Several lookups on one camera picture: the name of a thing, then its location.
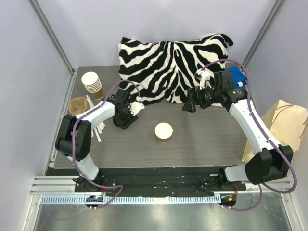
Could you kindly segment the single brown paper cup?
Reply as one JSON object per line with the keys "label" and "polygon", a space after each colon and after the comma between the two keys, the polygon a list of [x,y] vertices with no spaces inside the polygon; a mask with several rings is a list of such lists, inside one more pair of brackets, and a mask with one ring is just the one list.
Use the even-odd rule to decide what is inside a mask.
{"label": "single brown paper cup", "polygon": [[155,126],[154,133],[156,138],[161,143],[165,143],[171,138],[173,134],[173,128],[169,123],[162,122]]}

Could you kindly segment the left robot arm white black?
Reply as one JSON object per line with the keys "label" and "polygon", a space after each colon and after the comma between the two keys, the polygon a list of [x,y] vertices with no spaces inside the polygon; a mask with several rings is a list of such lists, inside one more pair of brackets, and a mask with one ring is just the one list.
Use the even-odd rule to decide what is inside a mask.
{"label": "left robot arm white black", "polygon": [[115,95],[104,98],[98,105],[77,116],[65,115],[56,138],[55,148],[70,159],[86,187],[92,192],[102,188],[103,177],[90,156],[92,130],[107,119],[121,129],[127,129],[145,109],[137,97],[130,102],[130,94],[119,89]]}

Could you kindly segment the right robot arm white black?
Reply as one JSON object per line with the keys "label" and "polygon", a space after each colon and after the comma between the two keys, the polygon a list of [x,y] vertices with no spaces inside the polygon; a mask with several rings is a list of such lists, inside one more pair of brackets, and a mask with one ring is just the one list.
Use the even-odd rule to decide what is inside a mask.
{"label": "right robot arm white black", "polygon": [[248,99],[245,88],[236,88],[231,71],[210,73],[199,69],[195,77],[199,86],[188,89],[188,98],[183,111],[195,112],[196,106],[206,109],[213,104],[223,106],[238,122],[253,151],[253,157],[246,163],[220,170],[218,186],[230,189],[237,181],[248,181],[254,185],[285,178],[293,150],[283,146],[267,129],[254,105]]}

